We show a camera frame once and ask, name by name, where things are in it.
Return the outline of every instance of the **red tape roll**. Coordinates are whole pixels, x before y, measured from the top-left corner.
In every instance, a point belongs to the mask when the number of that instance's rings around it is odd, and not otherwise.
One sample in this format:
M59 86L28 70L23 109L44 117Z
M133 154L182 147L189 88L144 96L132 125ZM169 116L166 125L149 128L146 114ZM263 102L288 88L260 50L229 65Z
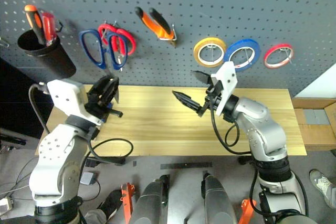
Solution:
M277 50L286 50L286 53L287 53L287 50L290 50L290 53L287 54L287 58L279 63L275 63L275 64L270 64L267 62L267 59L268 57L275 51ZM273 47L271 47L266 53L265 53L265 56L264 56L264 64L267 68L269 69L275 69L275 68L280 68L284 65L286 65L287 63L290 62L290 60L294 57L294 50L291 46L291 44L278 44L278 45L275 45Z

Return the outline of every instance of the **gray pegboard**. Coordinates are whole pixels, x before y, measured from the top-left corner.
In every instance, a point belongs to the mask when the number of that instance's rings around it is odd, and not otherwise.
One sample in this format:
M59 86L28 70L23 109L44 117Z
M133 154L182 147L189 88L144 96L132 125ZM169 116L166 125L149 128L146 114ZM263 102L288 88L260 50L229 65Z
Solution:
M238 87L288 88L295 95L336 62L335 0L0 0L0 36L12 44L1 48L1 57L37 81L48 76L48 70L16 45L29 29L23 12L26 4L53 12L64 23L59 37L77 67L73 79L83 83L95 82L103 71L83 53L78 32L97 28L104 20L116 20L138 43L124 71L118 73L121 84L201 87L190 71L218 69L201 67L193 58L194 45L208 36L219 37L228 46L242 38L260 44L260 59L238 73ZM175 24L176 49L157 40L134 13L135 6L146 12L154 7ZM293 64L267 69L262 61L265 52L282 42L293 45Z

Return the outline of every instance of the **pen holder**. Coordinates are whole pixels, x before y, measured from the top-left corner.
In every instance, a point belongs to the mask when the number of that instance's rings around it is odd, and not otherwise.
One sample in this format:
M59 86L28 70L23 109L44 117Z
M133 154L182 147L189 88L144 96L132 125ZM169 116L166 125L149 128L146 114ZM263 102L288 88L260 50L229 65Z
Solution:
M76 67L64 51L58 37L50 46L45 47L38 42L34 31L29 30L21 34L17 44L26 55L35 58L50 70L48 79L43 80L45 82L69 78L76 73Z

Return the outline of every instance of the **wooden tabletop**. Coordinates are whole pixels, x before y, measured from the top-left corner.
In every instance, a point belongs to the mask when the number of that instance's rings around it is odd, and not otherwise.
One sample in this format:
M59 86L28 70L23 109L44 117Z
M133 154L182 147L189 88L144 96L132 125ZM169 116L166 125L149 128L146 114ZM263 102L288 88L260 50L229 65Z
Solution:
M209 110L202 118L198 117L175 98L172 90L186 93L201 105L204 103L205 88L119 86L119 104L115 103L113 108L122 111L123 117L110 115L97 139L92 141L93 146L119 137L134 144L133 156L232 155L216 138ZM236 89L234 94L269 107L273 119L285 130L288 155L307 154L287 89ZM53 130L65 119L66 115L54 107L47 125ZM222 116L216 116L216 123L224 137L231 124ZM229 142L235 139L235 130L229 139ZM233 149L249 150L244 132ZM114 141L98 147L96 152L101 156L121 156L128 150L126 143Z

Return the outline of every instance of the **pliers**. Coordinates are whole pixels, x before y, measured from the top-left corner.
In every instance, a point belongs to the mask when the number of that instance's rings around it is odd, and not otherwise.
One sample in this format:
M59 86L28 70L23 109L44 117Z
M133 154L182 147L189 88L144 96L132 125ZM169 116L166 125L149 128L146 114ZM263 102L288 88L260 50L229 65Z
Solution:
M140 7L136 7L134 10L146 27L152 30L160 40L167 41L176 47L177 36L174 24L172 25L173 29L170 29L167 21L154 8L149 8L149 14L154 21Z

